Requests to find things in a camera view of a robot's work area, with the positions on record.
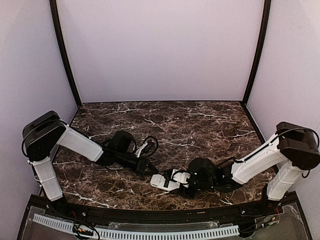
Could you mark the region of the white battery cover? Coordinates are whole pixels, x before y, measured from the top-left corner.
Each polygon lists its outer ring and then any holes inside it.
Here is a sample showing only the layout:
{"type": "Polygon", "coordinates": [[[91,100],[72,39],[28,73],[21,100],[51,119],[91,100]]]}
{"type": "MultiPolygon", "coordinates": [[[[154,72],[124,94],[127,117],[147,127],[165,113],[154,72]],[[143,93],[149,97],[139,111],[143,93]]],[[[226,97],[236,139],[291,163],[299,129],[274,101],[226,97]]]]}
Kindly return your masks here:
{"type": "Polygon", "coordinates": [[[165,187],[166,179],[161,174],[154,174],[150,179],[150,185],[154,188],[163,189],[165,187]]]}

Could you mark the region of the white red remote control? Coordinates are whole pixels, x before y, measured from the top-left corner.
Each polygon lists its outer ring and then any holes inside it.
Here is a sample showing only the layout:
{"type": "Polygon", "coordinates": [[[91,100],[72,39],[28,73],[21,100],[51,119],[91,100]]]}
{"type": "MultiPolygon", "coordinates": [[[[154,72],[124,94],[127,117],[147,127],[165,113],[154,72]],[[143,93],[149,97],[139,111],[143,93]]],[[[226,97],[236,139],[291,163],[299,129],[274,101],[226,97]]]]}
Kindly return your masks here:
{"type": "Polygon", "coordinates": [[[168,180],[161,174],[154,174],[151,177],[150,185],[166,192],[176,190],[180,187],[179,183],[168,180]]]}

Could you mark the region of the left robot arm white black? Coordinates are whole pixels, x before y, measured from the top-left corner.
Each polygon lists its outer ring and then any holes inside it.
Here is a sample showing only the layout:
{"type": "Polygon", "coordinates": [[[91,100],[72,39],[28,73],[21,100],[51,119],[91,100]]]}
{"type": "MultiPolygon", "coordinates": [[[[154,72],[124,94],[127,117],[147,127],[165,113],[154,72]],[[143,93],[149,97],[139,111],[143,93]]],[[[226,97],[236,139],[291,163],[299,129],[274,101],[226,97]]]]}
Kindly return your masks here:
{"type": "Polygon", "coordinates": [[[149,160],[159,147],[158,140],[153,136],[148,136],[141,146],[137,146],[133,135],[120,130],[111,139],[97,143],[70,127],[53,110],[26,125],[22,136],[22,153],[28,158],[47,198],[52,202],[64,196],[51,160],[51,151],[56,146],[67,148],[99,166],[116,163],[140,175],[159,172],[149,160]]]}

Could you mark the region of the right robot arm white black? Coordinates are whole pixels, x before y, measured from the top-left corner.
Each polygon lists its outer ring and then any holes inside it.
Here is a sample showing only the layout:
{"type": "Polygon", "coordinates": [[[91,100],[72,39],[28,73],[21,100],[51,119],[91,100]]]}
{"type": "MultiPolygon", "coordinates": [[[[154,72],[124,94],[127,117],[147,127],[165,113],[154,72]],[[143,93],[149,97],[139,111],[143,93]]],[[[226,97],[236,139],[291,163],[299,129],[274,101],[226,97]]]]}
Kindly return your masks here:
{"type": "Polygon", "coordinates": [[[187,169],[190,177],[178,193],[194,198],[196,192],[216,190],[231,193],[270,167],[283,163],[266,186],[266,198],[280,201],[286,191],[303,175],[320,163],[320,137],[313,129],[282,121],[264,144],[247,156],[219,167],[208,158],[193,159],[187,169]]]}

